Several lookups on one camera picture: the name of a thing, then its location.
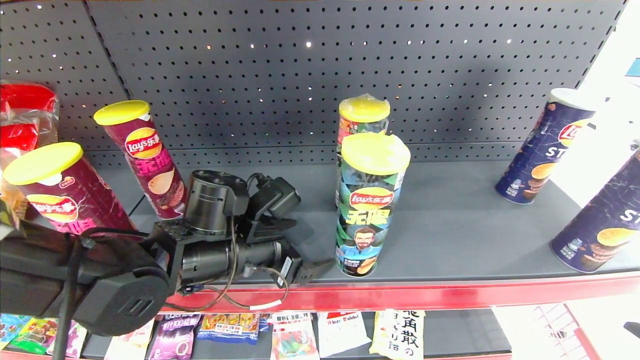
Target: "gray shelf surface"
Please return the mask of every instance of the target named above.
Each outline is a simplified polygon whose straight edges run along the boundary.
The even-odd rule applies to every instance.
[[[363,313],[369,338],[373,337],[374,313]],[[317,322],[314,321],[316,341]],[[84,346],[83,357],[102,359],[111,338],[91,336]],[[379,359],[369,354],[370,344],[330,356],[333,359]],[[226,344],[208,340],[197,340],[192,359],[269,359],[271,334],[261,332],[258,343]],[[504,354],[511,352],[509,341],[490,309],[429,311],[424,321],[425,357],[474,356],[482,354]]]
[[[96,171],[111,187],[127,214],[131,214],[143,197],[142,189],[131,169],[129,167],[96,168]],[[53,229],[53,225],[44,217],[38,216],[33,222]]]
[[[580,275],[551,253],[552,239],[580,210],[549,182],[528,206],[493,189],[508,161],[412,163],[381,251],[378,268],[355,279],[333,267],[315,282],[460,281],[538,279]],[[181,168],[185,179],[194,168]],[[242,178],[253,172],[288,180],[302,198],[290,215],[298,225],[286,236],[310,260],[332,258],[336,209],[335,165],[216,167]],[[147,201],[134,223],[149,231],[158,221]],[[628,244],[598,274],[640,269],[640,243]],[[243,283],[270,283],[265,277]]]

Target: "wire basket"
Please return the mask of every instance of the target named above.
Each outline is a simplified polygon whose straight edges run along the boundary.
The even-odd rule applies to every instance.
[[[601,360],[566,304],[536,306],[534,315],[552,348],[552,359]]]

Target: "lay's stax can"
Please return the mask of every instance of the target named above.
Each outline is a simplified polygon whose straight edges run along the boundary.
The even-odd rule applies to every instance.
[[[115,194],[83,154],[78,143],[52,143],[13,160],[3,177],[58,231],[135,230]]]
[[[551,90],[538,122],[496,184],[498,194],[516,204],[532,203],[575,134],[593,117],[595,104],[578,90]]]
[[[630,241],[640,241],[640,150],[550,245],[564,264],[594,272]]]
[[[124,152],[158,217],[181,217],[187,190],[149,111],[145,101],[121,101],[98,110],[93,119]]]
[[[396,135],[362,133],[344,139],[342,156],[335,259],[363,277],[376,268],[411,153]]]
[[[335,205],[338,206],[340,192],[340,165],[342,164],[342,141],[352,134],[381,133],[385,134],[389,125],[388,116],[391,112],[389,102],[378,100],[364,94],[340,102],[340,125],[338,127],[338,142],[335,149],[337,158],[337,185],[335,187]]]

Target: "green chip can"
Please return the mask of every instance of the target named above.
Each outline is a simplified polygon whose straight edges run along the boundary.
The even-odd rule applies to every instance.
[[[364,94],[351,97],[340,102],[338,108],[340,124],[338,126],[338,140],[335,148],[337,159],[337,185],[335,187],[335,205],[338,206],[338,194],[340,192],[340,166],[342,164],[342,142],[348,136],[360,133],[385,134],[389,126],[389,102],[378,100],[375,97]]]
[[[361,133],[344,139],[342,156],[335,260],[364,277],[378,264],[411,153],[396,135]]]

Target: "yellow plastic lid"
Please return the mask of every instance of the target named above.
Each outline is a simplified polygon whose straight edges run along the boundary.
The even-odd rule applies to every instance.
[[[360,133],[343,139],[342,159],[367,174],[392,175],[409,166],[411,152],[396,135]]]
[[[59,142],[43,146],[13,160],[3,177],[13,185],[35,184],[59,174],[82,158],[82,147],[75,142]]]
[[[378,100],[369,94],[364,94],[341,101],[338,110],[341,117],[350,121],[376,122],[389,116],[391,106],[386,100]]]
[[[102,126],[118,125],[146,115],[150,110],[146,101],[120,101],[96,111],[93,119]]]

